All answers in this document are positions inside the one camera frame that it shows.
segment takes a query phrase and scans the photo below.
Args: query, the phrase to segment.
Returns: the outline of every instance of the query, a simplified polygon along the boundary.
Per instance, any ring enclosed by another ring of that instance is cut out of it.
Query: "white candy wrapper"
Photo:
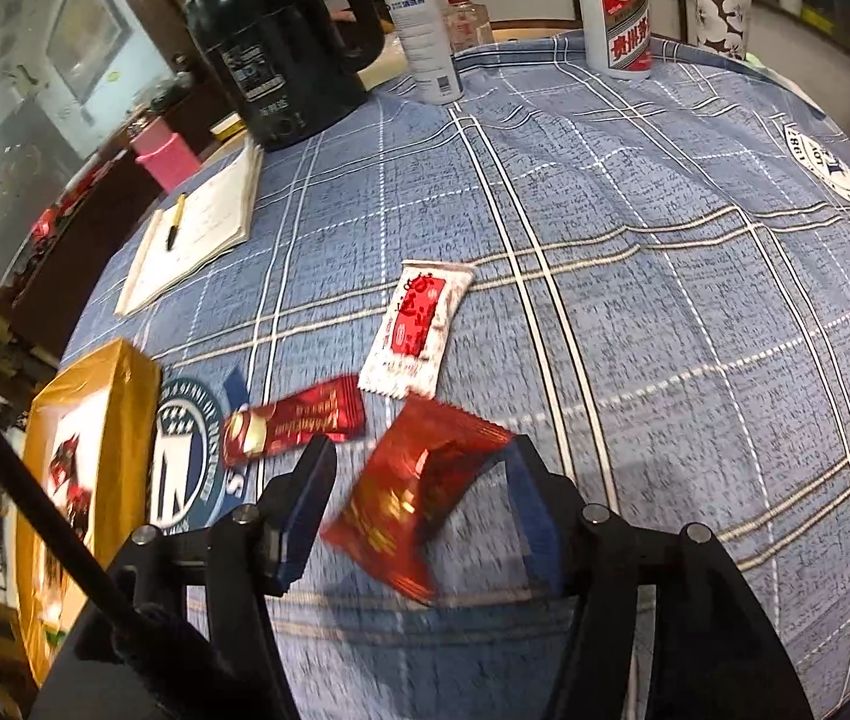
[[[395,398],[433,398],[447,329],[474,279],[457,263],[406,260],[398,288],[361,368],[359,387]]]

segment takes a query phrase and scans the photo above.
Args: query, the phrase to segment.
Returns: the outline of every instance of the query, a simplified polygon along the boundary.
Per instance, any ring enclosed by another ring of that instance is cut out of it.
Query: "yellow pen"
[[[183,192],[179,194],[178,200],[175,202],[175,215],[172,217],[172,227],[169,228],[169,238],[164,242],[164,250],[172,251],[175,245],[175,238],[178,235],[178,225],[182,223],[182,213],[185,210],[185,197]]]

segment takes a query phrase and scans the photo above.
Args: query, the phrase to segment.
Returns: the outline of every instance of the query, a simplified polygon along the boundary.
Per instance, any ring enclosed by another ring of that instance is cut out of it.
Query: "black kettle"
[[[186,0],[191,39],[265,151],[303,141],[364,102],[357,75],[385,35],[371,0],[348,0],[347,46],[323,0]]]

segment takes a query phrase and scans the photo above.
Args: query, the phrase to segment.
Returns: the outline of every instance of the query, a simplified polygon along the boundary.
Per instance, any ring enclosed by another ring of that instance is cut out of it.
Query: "white plastic bottle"
[[[442,105],[461,97],[445,19],[436,0],[385,0],[402,42],[404,57],[425,103]]]
[[[651,73],[648,0],[579,0],[588,66],[616,79]]]

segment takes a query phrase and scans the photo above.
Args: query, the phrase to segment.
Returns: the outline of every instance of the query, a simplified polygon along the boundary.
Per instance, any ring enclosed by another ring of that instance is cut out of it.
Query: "open notebook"
[[[172,251],[174,207],[154,213],[125,279],[115,313],[134,314],[207,261],[248,240],[262,150],[245,139],[234,162],[188,195]]]

